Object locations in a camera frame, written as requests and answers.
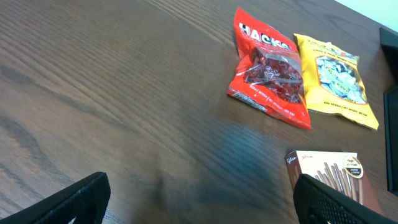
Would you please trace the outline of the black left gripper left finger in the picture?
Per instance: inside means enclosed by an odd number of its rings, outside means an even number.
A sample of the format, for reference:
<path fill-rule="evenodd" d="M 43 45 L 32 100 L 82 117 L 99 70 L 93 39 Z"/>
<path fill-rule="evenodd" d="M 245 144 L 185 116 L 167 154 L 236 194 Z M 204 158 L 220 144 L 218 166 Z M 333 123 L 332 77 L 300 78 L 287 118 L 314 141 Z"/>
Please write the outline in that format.
<path fill-rule="evenodd" d="M 108 176 L 95 172 L 69 187 L 3 218 L 1 224 L 101 224 L 111 196 Z"/>

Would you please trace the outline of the red Hacks candy bag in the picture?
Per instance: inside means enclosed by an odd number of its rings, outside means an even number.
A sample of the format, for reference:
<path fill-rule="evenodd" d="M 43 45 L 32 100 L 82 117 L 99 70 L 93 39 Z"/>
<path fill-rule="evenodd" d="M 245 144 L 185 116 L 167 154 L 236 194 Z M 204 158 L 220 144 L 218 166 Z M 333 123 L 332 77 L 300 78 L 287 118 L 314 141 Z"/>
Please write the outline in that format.
<path fill-rule="evenodd" d="M 227 93 L 269 116 L 311 129 L 296 44 L 241 8 L 234 16 L 239 63 Z"/>

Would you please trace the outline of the yellow Hacks candy bag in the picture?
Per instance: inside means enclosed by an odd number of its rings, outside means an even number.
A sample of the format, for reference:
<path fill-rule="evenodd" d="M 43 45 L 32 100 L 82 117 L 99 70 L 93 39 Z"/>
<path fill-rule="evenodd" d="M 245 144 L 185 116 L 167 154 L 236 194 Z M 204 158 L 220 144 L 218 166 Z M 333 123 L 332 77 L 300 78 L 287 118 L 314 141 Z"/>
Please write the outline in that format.
<path fill-rule="evenodd" d="M 295 34 L 302 61 L 307 108 L 323 114 L 341 115 L 377 130 L 376 119 L 358 72 L 359 57 L 330 42 Z"/>

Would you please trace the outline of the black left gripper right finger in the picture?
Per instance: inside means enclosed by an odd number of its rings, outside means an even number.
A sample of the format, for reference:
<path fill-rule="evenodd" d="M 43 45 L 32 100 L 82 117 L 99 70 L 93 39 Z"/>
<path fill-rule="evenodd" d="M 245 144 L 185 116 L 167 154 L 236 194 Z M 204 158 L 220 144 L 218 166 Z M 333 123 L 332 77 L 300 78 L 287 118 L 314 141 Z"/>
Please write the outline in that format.
<path fill-rule="evenodd" d="M 300 224 L 397 224 L 307 174 L 299 176 L 293 198 Z"/>

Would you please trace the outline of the brown Pocky box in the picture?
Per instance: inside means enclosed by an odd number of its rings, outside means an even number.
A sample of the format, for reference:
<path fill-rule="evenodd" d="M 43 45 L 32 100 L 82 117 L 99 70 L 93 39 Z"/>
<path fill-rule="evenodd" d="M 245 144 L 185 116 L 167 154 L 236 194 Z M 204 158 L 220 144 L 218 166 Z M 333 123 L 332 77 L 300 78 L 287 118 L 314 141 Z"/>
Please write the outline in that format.
<path fill-rule="evenodd" d="M 343 195 L 383 214 L 362 163 L 355 152 L 293 151 L 285 157 L 290 182 L 308 174 Z"/>

